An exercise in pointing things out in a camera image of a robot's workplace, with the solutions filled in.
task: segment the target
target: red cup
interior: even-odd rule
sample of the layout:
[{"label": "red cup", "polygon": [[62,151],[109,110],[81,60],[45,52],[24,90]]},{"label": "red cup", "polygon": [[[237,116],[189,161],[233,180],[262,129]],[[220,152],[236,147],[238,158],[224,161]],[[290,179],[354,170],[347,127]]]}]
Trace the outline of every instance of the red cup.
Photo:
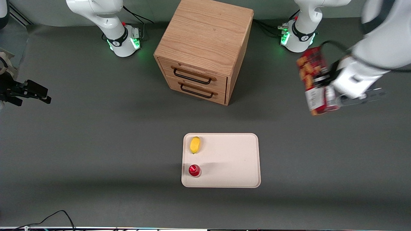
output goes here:
[{"label": "red cup", "polygon": [[192,175],[193,177],[198,177],[201,174],[201,168],[200,166],[198,166],[197,164],[193,164],[188,168],[188,172],[190,173],[190,175]]}]

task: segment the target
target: white tray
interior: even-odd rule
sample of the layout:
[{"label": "white tray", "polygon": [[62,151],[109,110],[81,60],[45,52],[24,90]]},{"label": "white tray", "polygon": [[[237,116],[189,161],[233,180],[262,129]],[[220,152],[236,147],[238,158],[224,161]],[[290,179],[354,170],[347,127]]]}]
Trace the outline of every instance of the white tray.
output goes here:
[{"label": "white tray", "polygon": [[[200,137],[199,152],[190,151]],[[188,168],[197,164],[199,177]],[[188,133],[184,136],[181,183],[186,187],[257,188],[261,183],[258,138],[253,133]]]}]

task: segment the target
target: wooden drawer cabinet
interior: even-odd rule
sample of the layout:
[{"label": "wooden drawer cabinet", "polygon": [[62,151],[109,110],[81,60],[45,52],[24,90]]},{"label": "wooden drawer cabinet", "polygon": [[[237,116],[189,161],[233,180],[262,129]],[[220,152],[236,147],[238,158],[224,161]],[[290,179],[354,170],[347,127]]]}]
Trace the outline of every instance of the wooden drawer cabinet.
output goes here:
[{"label": "wooden drawer cabinet", "polygon": [[154,57],[173,90],[228,105],[254,12],[212,0],[181,0]]}]

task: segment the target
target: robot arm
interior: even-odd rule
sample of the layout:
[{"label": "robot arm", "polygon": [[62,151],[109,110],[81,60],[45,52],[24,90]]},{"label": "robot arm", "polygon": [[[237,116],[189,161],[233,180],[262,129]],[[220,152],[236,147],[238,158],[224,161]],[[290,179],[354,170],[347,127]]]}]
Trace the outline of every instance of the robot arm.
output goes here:
[{"label": "robot arm", "polygon": [[117,56],[127,57],[140,48],[140,32],[130,25],[123,25],[115,14],[123,8],[123,0],[66,0],[67,6],[94,22],[107,37],[110,49]]},{"label": "robot arm", "polygon": [[351,0],[294,0],[300,7],[297,20],[291,19],[283,24],[289,32],[282,39],[281,45],[292,52],[303,52],[311,45],[315,36],[314,31],[323,18],[320,7],[340,7],[347,5]]},{"label": "robot arm", "polygon": [[411,1],[367,0],[361,18],[364,38],[340,61],[331,85],[349,98],[361,98],[388,73],[411,63]]},{"label": "robot arm", "polygon": [[9,22],[9,0],[0,0],[0,29],[5,27]]}]

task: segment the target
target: gray tabletop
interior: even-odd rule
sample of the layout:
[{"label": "gray tabletop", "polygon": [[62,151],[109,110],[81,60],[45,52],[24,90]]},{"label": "gray tabletop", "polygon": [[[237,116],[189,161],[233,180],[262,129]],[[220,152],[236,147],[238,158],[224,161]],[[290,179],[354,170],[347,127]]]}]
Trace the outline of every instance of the gray tabletop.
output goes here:
[{"label": "gray tabletop", "polygon": [[[148,25],[142,49],[119,58],[97,27],[29,27],[19,80],[46,86],[53,100],[0,114],[2,226],[65,209],[76,226],[411,229],[409,74],[378,81],[383,101],[313,117],[300,54],[253,25],[222,106],[168,88],[152,55],[165,28]],[[315,44],[361,39],[357,18],[324,19],[319,31]],[[255,133],[260,187],[185,188],[189,132]],[[69,223],[57,215],[44,225]]]}]

